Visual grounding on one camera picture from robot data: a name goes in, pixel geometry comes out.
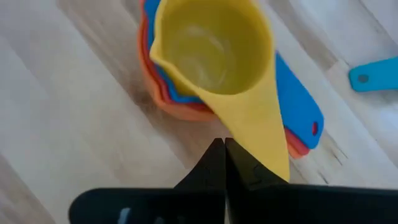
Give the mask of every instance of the wooden table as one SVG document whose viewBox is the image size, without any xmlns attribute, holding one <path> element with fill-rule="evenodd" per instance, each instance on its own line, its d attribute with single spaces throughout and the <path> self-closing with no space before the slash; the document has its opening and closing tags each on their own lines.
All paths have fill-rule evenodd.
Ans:
<svg viewBox="0 0 398 224">
<path fill-rule="evenodd" d="M 398 93 L 358 94 L 348 70 L 398 55 L 395 0 L 258 0 L 277 49 L 325 115 L 291 182 L 398 188 Z M 135 0 L 0 2 L 0 223 L 68 223 L 95 187 L 171 187 L 219 122 L 159 111 L 142 83 Z"/>
</svg>

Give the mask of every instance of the yellow measuring cup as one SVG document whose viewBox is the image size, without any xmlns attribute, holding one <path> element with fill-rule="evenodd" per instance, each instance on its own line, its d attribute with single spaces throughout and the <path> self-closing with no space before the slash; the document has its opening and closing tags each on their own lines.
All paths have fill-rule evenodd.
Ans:
<svg viewBox="0 0 398 224">
<path fill-rule="evenodd" d="M 199 96 L 242 147 L 289 180 L 273 36 L 253 2 L 162 0 L 150 57 L 181 93 Z"/>
</svg>

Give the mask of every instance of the wood grain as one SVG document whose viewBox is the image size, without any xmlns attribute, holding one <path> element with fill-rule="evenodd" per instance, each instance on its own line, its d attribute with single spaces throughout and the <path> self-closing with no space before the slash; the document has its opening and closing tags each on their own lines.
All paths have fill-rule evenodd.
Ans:
<svg viewBox="0 0 398 224">
<path fill-rule="evenodd" d="M 277 49 L 325 115 L 291 182 L 398 188 L 395 91 L 358 94 L 353 66 L 398 55 L 394 0 L 258 0 Z M 220 123 L 156 108 L 137 62 L 133 0 L 0 2 L 1 223 L 68 223 L 95 187 L 171 187 Z"/>
</svg>

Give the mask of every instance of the black object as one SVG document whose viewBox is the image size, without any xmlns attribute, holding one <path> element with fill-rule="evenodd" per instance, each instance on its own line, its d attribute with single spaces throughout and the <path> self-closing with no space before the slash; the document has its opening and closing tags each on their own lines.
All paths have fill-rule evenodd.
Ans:
<svg viewBox="0 0 398 224">
<path fill-rule="evenodd" d="M 95 189 L 69 210 L 71 224 L 398 223 L 398 191 L 287 184 L 235 140 L 215 139 L 174 189 Z"/>
</svg>

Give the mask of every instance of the teal handle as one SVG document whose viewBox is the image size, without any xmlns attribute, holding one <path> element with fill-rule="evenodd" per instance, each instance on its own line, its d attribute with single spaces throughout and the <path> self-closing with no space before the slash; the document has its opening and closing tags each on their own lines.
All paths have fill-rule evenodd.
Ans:
<svg viewBox="0 0 398 224">
<path fill-rule="evenodd" d="M 358 92 L 398 89 L 398 57 L 352 69 L 349 80 Z"/>
</svg>

